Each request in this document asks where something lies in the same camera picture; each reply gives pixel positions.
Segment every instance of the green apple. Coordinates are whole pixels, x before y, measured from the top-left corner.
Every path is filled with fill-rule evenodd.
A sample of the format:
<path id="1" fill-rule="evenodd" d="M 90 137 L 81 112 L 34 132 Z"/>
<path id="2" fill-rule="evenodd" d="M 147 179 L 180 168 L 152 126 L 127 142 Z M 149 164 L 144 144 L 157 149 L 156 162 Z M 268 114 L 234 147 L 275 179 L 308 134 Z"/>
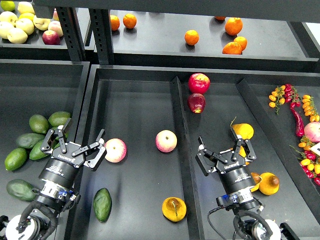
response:
<path id="1" fill-rule="evenodd" d="M 15 22 L 15 27 L 22 29 L 26 34 L 30 35 L 35 31 L 34 23 L 28 18 L 21 18 Z"/>
<path id="2" fill-rule="evenodd" d="M 8 40 L 13 44 L 24 44 L 28 35 L 20 28 L 11 28 L 7 34 Z"/>
<path id="3" fill-rule="evenodd" d="M 7 35 L 10 29 L 13 29 L 14 26 L 7 21 L 0 22 L 0 37 L 2 39 L 8 39 Z"/>
<path id="4" fill-rule="evenodd" d="M 17 15 L 10 11 L 4 11 L 0 14 L 0 22 L 11 23 L 14 27 L 16 26 L 16 21 L 18 20 Z"/>
<path id="5" fill-rule="evenodd" d="M 36 15 L 33 18 L 33 24 L 39 30 L 46 31 L 51 20 L 49 18 L 38 18 Z"/>
<path id="6" fill-rule="evenodd" d="M 16 5 L 13 1 L 1 1 L 1 8 L 4 11 L 14 11 L 16 9 Z"/>
<path id="7" fill-rule="evenodd" d="M 20 14 L 25 14 L 25 13 L 35 14 L 34 7 L 28 1 L 20 1 L 18 3 L 18 12 Z"/>

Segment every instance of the cherry tomato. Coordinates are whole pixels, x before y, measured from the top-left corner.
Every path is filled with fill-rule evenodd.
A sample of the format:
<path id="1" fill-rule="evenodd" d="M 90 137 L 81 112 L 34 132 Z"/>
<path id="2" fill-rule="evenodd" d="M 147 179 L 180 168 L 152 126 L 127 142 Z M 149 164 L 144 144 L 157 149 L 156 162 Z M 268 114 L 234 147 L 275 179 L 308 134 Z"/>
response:
<path id="1" fill-rule="evenodd" d="M 315 184 L 317 184 L 318 186 L 320 186 L 320 178 L 319 177 L 315 177 L 313 179 L 313 181 L 315 182 Z"/>

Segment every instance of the yellow cherry tomato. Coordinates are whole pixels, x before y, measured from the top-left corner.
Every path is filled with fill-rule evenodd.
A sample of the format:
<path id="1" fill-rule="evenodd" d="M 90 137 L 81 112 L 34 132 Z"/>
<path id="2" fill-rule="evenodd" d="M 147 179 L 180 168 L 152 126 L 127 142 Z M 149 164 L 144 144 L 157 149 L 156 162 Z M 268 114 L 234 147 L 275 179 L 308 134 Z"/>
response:
<path id="1" fill-rule="evenodd" d="M 305 113 L 304 113 L 304 115 L 305 116 L 309 116 L 311 114 L 311 111 L 309 110 L 309 111 L 306 111 Z"/>
<path id="2" fill-rule="evenodd" d="M 320 174 L 320 164 L 314 165 L 314 172 L 315 174 Z"/>
<path id="3" fill-rule="evenodd" d="M 274 107 L 276 106 L 276 104 L 272 101 L 272 102 L 269 102 L 269 106 L 270 106 L 271 108 L 274 108 Z"/>
<path id="4" fill-rule="evenodd" d="M 310 146 L 310 145 L 307 145 L 307 146 L 305 146 L 305 147 L 303 148 L 303 150 L 305 150 L 305 151 L 309 151 L 309 150 L 310 150 L 310 148 L 311 148 L 311 146 Z"/>
<path id="5" fill-rule="evenodd" d="M 309 158 L 303 159 L 301 162 L 302 166 L 307 166 L 311 163 L 311 160 Z"/>
<path id="6" fill-rule="evenodd" d="M 314 122 L 316 120 L 316 116 L 311 116 L 310 117 L 310 122 L 312 123 L 312 122 Z"/>
<path id="7" fill-rule="evenodd" d="M 279 103 L 280 104 L 284 104 L 285 103 L 285 99 L 284 98 L 280 98 Z"/>
<path id="8" fill-rule="evenodd" d="M 307 143 L 306 143 L 306 142 L 300 142 L 300 143 L 298 144 L 298 146 L 299 146 L 300 148 L 304 148 L 305 146 L 307 146 Z"/>
<path id="9" fill-rule="evenodd" d="M 308 166 L 307 166 L 308 170 L 309 171 L 312 171 L 314 168 L 315 168 L 315 165 L 313 163 L 310 163 Z"/>
<path id="10" fill-rule="evenodd" d="M 277 100 L 276 97 L 275 97 L 275 96 L 272 96 L 272 95 L 269 95 L 269 99 L 270 99 L 271 101 Z"/>
<path id="11" fill-rule="evenodd" d="M 305 109 L 305 108 L 308 107 L 309 105 L 310 105 L 310 102 L 307 101 L 306 103 L 304 103 L 304 104 L 302 105 L 302 108 Z"/>

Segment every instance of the red apple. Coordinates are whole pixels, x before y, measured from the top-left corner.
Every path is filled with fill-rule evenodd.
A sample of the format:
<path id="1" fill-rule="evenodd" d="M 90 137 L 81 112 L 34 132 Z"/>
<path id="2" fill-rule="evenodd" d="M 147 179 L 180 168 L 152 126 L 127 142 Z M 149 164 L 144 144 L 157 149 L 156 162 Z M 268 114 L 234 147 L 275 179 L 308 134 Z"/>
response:
<path id="1" fill-rule="evenodd" d="M 47 30 L 42 35 L 42 40 L 45 45 L 60 45 L 58 33 L 52 30 Z"/>
<path id="2" fill-rule="evenodd" d="M 187 99 L 188 106 L 191 112 L 200 114 L 206 106 L 206 99 L 201 93 L 192 93 Z"/>
<path id="3" fill-rule="evenodd" d="M 203 73 L 194 73 L 188 82 L 191 93 L 204 94 L 210 87 L 210 79 Z"/>

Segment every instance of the pink apple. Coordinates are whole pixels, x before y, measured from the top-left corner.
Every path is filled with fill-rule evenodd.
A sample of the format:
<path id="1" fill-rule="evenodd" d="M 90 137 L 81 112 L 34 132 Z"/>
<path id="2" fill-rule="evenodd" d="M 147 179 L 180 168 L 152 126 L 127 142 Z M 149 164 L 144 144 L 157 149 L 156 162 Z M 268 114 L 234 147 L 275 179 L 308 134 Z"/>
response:
<path id="1" fill-rule="evenodd" d="M 54 9 L 52 18 L 53 18 L 53 20 L 55 20 L 55 21 L 59 21 L 59 17 L 58 17 L 58 13 L 57 13 L 57 10 L 56 10 L 56 9 Z"/>
<path id="2" fill-rule="evenodd" d="M 163 130 L 155 137 L 155 145 L 159 151 L 169 153 L 177 146 L 177 137 L 170 130 Z"/>
<path id="3" fill-rule="evenodd" d="M 127 154 L 127 146 L 119 138 L 112 138 L 108 140 L 105 144 L 106 155 L 105 159 L 112 163 L 118 163 L 125 158 Z"/>
<path id="4" fill-rule="evenodd" d="M 49 23 L 48 30 L 55 31 L 61 38 L 64 33 L 62 32 L 61 24 L 59 21 L 52 21 Z"/>

